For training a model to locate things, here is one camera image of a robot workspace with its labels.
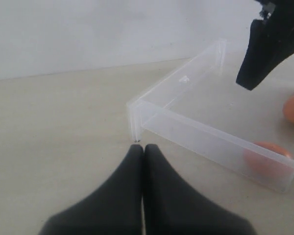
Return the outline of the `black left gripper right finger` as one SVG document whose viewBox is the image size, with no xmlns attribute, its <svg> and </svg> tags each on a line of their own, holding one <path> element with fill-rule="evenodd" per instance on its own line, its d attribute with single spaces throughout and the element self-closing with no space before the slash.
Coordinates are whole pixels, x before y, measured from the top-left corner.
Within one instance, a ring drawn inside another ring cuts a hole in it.
<svg viewBox="0 0 294 235">
<path fill-rule="evenodd" d="M 189 185 L 155 144 L 145 147 L 142 173 L 148 235 L 254 235 L 251 223 Z"/>
</svg>

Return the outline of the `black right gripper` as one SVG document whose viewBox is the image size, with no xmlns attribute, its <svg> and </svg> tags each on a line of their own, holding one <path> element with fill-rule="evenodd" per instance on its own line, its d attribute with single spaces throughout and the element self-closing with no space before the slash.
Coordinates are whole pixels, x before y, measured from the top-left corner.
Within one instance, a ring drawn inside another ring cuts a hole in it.
<svg viewBox="0 0 294 235">
<path fill-rule="evenodd" d="M 294 0 L 259 0 L 263 20 L 253 20 L 236 83 L 252 91 L 294 54 Z"/>
</svg>

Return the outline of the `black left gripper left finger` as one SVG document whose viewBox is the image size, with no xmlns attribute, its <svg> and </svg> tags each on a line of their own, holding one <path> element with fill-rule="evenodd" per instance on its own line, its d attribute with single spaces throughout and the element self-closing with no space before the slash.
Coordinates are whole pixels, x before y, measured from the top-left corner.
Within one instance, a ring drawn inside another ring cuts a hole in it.
<svg viewBox="0 0 294 235">
<path fill-rule="evenodd" d="M 144 150 L 131 145 L 113 174 L 93 193 L 53 215 L 41 235 L 142 234 L 142 179 Z"/>
</svg>

